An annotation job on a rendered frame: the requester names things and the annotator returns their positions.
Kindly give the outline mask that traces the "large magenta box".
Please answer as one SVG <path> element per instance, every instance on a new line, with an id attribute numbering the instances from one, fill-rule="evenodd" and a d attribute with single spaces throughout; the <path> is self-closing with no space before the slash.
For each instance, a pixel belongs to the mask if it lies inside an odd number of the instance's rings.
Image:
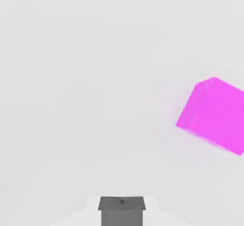
<path id="1" fill-rule="evenodd" d="M 244 91 L 218 79 L 195 85 L 177 127 L 237 155 L 244 153 Z"/>

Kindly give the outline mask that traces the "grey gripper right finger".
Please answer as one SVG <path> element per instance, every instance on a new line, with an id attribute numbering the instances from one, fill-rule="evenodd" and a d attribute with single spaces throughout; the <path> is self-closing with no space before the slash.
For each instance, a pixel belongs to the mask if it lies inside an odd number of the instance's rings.
<path id="1" fill-rule="evenodd" d="M 192 226 L 164 210 L 160 210 L 156 200 L 151 196 L 144 197 L 146 210 L 126 211 L 128 226 Z"/>

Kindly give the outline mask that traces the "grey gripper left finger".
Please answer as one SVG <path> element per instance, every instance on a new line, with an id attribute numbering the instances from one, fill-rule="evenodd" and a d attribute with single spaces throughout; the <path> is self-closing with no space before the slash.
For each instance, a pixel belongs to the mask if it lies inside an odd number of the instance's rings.
<path id="1" fill-rule="evenodd" d="M 98 210 L 101 197 L 90 197 L 84 210 L 49 226 L 116 226 L 118 210 Z"/>

